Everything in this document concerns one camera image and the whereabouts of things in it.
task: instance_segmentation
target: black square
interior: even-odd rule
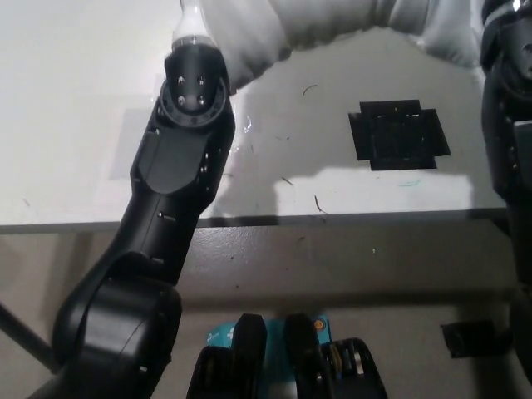
[[[372,170],[435,169],[435,156],[451,155],[436,110],[417,100],[363,102],[349,114],[359,160]]]

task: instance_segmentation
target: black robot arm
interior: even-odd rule
[[[508,207],[520,282],[510,330],[532,383],[532,7],[487,0],[483,14],[482,127],[493,185]]]
[[[184,37],[131,168],[132,196],[108,250],[62,305],[61,367],[33,398],[151,396],[180,323],[180,277],[198,218],[216,196],[234,137],[220,51]]]

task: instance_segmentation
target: white cloth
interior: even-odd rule
[[[294,50],[372,27],[406,34],[436,57],[474,67],[484,0],[200,0],[233,90]]]

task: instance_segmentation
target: debris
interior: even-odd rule
[[[328,214],[327,212],[325,212],[323,209],[320,208],[319,203],[318,203],[318,197],[317,197],[316,195],[314,195],[314,201],[316,202],[316,208],[318,208],[318,210],[319,210],[322,214]]]
[[[283,179],[284,181],[286,181],[289,185],[293,187],[293,183],[290,180],[288,180],[286,177],[281,176],[281,179]]]
[[[318,87],[318,85],[311,85],[311,86],[307,87],[307,88],[305,89],[305,91],[303,92],[303,95],[307,94],[307,91],[309,91],[309,90],[312,89],[313,87]]]

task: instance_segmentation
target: floor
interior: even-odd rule
[[[59,303],[112,234],[0,237],[0,300],[49,338]],[[206,333],[246,312],[326,313],[334,339],[362,338],[391,399],[532,397],[515,356],[451,360],[440,325],[505,323],[510,243],[488,222],[199,229],[178,290],[173,358],[153,396],[185,397]],[[0,397],[47,371],[0,333]]]

